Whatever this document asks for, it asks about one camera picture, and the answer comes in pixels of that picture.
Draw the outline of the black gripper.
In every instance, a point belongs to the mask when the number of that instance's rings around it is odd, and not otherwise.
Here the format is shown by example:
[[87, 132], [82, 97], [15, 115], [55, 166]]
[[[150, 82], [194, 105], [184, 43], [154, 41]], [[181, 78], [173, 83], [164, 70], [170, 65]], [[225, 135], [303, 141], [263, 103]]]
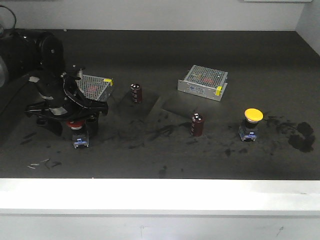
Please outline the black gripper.
[[86, 120], [90, 137], [99, 129], [99, 114], [107, 114], [107, 102], [91, 100], [80, 91], [77, 80], [84, 66], [72, 65], [68, 70], [54, 73], [48, 69], [31, 71], [29, 81], [35, 84], [42, 97], [41, 102], [27, 105], [25, 114], [35, 115], [41, 120], [41, 127], [60, 137], [63, 127], [60, 122]]

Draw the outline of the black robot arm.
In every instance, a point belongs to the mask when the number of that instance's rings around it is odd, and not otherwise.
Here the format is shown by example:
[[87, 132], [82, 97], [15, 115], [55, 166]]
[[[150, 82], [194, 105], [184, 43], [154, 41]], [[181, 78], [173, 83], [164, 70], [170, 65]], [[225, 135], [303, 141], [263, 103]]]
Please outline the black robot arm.
[[94, 136], [100, 114], [108, 113], [106, 101], [91, 100], [79, 89], [82, 70], [66, 66], [63, 44], [50, 32], [10, 30], [0, 39], [0, 85], [29, 76], [42, 101], [28, 105], [24, 112], [58, 136], [63, 122], [81, 123], [88, 135]]

